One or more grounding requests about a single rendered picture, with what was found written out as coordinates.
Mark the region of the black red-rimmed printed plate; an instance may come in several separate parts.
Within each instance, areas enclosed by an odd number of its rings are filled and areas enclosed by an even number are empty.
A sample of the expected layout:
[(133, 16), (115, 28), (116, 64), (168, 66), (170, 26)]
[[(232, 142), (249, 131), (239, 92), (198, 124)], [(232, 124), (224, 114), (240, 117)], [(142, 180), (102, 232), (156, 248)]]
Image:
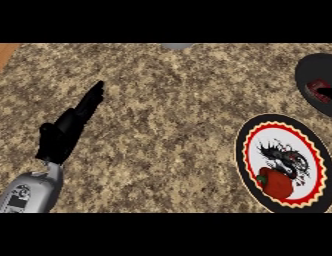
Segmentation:
[[(311, 129), (279, 114), (252, 117), (238, 133), (235, 157), (245, 187), (273, 213), (325, 213), (332, 206), (332, 157)], [(292, 180), (294, 193), (270, 197), (257, 175), (269, 167)]]

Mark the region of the black pan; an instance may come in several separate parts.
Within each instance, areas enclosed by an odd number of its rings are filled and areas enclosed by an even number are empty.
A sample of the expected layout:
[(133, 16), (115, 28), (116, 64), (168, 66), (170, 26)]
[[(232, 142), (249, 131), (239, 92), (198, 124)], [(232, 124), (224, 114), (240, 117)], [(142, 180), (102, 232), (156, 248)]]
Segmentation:
[(295, 67), (295, 83), (308, 104), (332, 117), (332, 97), (319, 92), (332, 89), (332, 54), (314, 53), (301, 58)]

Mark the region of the grey rounded object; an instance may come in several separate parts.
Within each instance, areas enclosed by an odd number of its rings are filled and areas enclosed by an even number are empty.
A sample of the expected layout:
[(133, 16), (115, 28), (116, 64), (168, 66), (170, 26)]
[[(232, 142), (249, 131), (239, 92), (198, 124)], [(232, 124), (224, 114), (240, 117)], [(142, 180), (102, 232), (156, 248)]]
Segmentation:
[(193, 43), (161, 43), (161, 46), (171, 50), (183, 50), (189, 48)]

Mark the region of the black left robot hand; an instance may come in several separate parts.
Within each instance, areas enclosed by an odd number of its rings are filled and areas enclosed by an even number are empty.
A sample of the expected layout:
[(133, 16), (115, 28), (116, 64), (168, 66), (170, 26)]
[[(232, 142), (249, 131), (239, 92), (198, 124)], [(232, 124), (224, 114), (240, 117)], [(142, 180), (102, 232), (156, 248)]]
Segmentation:
[(103, 102), (103, 85), (105, 82), (99, 81), (85, 93), (77, 107), (63, 112), (54, 123), (41, 125), (37, 159), (59, 165), (66, 161), (78, 143), (84, 126)]

